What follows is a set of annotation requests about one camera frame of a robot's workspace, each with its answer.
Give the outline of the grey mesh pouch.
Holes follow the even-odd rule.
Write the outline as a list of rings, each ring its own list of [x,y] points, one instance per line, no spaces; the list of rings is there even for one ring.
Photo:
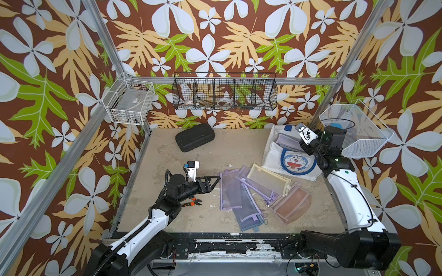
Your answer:
[[[301,148],[299,141],[283,133],[279,133],[274,142],[278,146],[285,148],[287,150],[303,152],[303,149]]]

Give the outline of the purple mesh pouch bottom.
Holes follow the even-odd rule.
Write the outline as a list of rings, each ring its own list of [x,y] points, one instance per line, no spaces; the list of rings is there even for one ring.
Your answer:
[[[264,219],[247,192],[241,194],[241,204],[241,208],[233,209],[241,232],[251,229],[259,231],[259,226],[264,224]]]

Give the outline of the cream mesh pouch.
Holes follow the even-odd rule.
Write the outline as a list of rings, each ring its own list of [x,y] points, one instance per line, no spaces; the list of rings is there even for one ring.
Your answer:
[[[286,196],[292,188],[289,178],[283,177],[256,164],[250,169],[247,178],[281,196]]]

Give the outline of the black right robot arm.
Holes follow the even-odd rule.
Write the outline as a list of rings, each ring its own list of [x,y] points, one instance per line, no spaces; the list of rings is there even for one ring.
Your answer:
[[[346,222],[346,230],[339,234],[302,231],[297,241],[298,253],[323,253],[344,268],[386,270],[401,241],[378,219],[362,191],[355,167],[343,155],[348,130],[332,125],[313,131],[304,124],[296,129],[301,148],[315,158]]]

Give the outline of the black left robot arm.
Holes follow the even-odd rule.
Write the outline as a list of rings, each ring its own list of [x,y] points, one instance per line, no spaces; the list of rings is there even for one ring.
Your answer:
[[[85,276],[133,276],[142,266],[159,257],[172,236],[163,230],[178,216],[183,201],[213,191],[220,176],[197,177],[191,181],[166,171],[165,184],[148,216],[132,231],[111,245],[99,245],[84,271]]]

